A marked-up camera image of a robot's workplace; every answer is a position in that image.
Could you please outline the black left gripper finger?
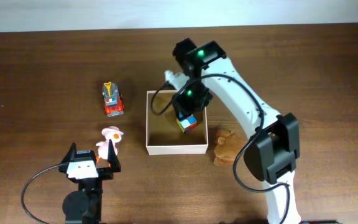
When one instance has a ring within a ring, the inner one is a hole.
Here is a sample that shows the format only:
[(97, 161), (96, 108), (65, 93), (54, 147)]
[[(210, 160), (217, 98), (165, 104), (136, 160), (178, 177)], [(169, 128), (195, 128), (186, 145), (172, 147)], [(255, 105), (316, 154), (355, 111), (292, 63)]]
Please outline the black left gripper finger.
[(109, 167), (111, 172), (116, 173), (121, 171), (121, 164), (114, 150), (114, 144), (112, 140), (109, 140), (108, 143), (108, 158), (107, 161), (109, 163)]
[(60, 167), (58, 168), (60, 172), (67, 171), (69, 163), (75, 158), (75, 154), (76, 154), (76, 144), (73, 142), (68, 152), (66, 153), (66, 155), (64, 156), (64, 158), (60, 163)]

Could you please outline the multicolour puzzle cube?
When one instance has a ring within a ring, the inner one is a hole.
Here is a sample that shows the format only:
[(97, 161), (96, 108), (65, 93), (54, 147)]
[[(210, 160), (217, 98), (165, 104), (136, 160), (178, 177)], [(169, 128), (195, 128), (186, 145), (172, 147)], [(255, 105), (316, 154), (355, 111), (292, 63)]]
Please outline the multicolour puzzle cube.
[(188, 133), (190, 130), (197, 127), (198, 122), (195, 116), (192, 114), (187, 118), (177, 119), (177, 124), (183, 133)]

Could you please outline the pink cardboard box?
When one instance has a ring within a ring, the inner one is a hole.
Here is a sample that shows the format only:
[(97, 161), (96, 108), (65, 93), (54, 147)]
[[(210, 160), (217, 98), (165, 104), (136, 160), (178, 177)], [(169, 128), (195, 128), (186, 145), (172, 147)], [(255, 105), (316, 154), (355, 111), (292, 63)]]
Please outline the pink cardboard box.
[(146, 93), (146, 143), (149, 155), (204, 154), (208, 148), (208, 120), (206, 110), (195, 114), (198, 125), (184, 133), (177, 124), (175, 110), (170, 106), (162, 115), (161, 111), (172, 99), (175, 90)]

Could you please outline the brown plush capybara toy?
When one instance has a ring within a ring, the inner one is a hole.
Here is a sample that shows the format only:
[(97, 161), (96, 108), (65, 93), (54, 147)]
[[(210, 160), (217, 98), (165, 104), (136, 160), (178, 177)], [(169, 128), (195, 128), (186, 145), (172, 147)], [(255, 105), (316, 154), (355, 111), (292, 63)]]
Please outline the brown plush capybara toy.
[(235, 158), (244, 147), (244, 141), (234, 132), (226, 129), (217, 130), (214, 148), (214, 165), (233, 165)]

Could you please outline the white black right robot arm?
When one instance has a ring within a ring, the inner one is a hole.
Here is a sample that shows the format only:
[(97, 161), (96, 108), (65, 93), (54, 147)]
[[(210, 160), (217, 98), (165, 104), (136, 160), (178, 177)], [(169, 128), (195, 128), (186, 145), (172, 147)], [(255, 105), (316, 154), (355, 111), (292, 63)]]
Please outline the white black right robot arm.
[(225, 51), (211, 41), (201, 47), (191, 39), (176, 44), (173, 56), (182, 73), (167, 78), (178, 93), (172, 105), (179, 121), (203, 110), (216, 95), (243, 128), (248, 143), (236, 154), (263, 187), (269, 223), (300, 223), (293, 181), (300, 156), (299, 121), (281, 115), (244, 81)]

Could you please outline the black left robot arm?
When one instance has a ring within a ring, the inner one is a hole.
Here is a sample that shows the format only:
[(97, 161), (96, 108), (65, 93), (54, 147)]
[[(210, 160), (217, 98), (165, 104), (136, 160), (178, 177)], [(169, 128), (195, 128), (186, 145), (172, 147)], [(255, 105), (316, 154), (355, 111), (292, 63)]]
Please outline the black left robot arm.
[(100, 223), (103, 182), (121, 171), (112, 141), (108, 141), (107, 162), (107, 167), (98, 168), (94, 151), (77, 151), (76, 144), (71, 145), (59, 171), (77, 184), (78, 190), (68, 194), (62, 203), (65, 223)]

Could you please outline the pink duck toy with hat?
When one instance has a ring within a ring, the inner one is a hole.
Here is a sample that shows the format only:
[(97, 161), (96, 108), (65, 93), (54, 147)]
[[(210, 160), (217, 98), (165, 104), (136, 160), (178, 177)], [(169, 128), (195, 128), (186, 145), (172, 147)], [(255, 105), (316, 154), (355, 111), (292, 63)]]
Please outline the pink duck toy with hat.
[(109, 142), (112, 142), (112, 147), (114, 149), (115, 155), (118, 155), (118, 149), (116, 144), (122, 140), (124, 133), (116, 126), (110, 126), (104, 128), (101, 131), (101, 134), (105, 137), (105, 141), (100, 141), (96, 144), (98, 147), (98, 156), (96, 157), (96, 162), (98, 163), (100, 159), (107, 160), (109, 154)]

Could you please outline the red grey toy truck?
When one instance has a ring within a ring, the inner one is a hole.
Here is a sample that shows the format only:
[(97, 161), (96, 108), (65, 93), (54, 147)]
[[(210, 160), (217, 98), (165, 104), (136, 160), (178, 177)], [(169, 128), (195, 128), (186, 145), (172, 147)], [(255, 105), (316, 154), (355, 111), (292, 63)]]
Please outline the red grey toy truck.
[(102, 95), (104, 100), (104, 109), (108, 117), (124, 114), (124, 103), (122, 95), (115, 83), (103, 83)]

